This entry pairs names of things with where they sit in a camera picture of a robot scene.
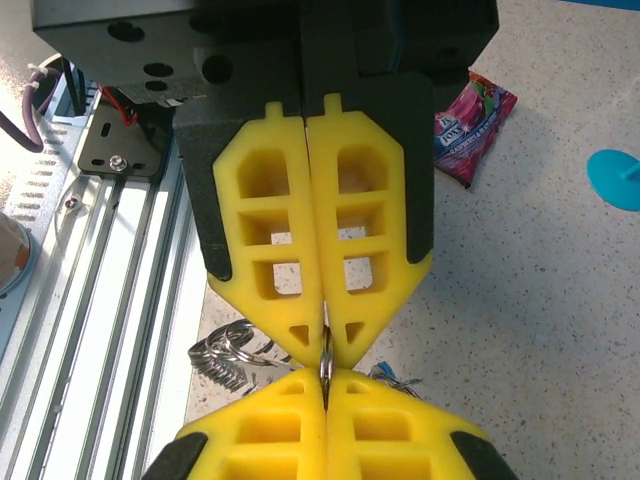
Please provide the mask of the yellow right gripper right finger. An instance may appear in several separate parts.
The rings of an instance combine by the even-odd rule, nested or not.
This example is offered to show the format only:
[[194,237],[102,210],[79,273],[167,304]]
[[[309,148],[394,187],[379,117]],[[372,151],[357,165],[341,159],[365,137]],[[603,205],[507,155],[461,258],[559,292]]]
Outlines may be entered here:
[[329,479],[515,479],[473,423],[351,370],[334,372]]

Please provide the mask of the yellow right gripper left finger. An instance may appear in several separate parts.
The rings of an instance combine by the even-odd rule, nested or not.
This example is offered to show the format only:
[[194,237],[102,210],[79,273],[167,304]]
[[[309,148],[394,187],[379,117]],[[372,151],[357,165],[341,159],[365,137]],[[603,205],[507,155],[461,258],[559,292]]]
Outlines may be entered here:
[[319,375],[299,369],[186,424],[144,479],[325,479]]

